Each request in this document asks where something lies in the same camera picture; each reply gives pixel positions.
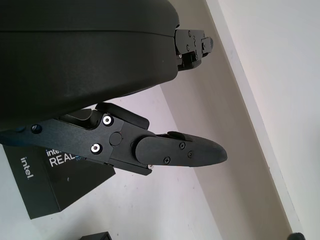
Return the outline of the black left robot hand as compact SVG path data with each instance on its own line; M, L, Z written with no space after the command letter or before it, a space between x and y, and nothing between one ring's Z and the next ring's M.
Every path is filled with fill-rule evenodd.
M213 40L180 29L167 0L3 0L0 3L0 142L32 145L148 175L150 166L227 160L219 144L155 134L111 99L198 67Z

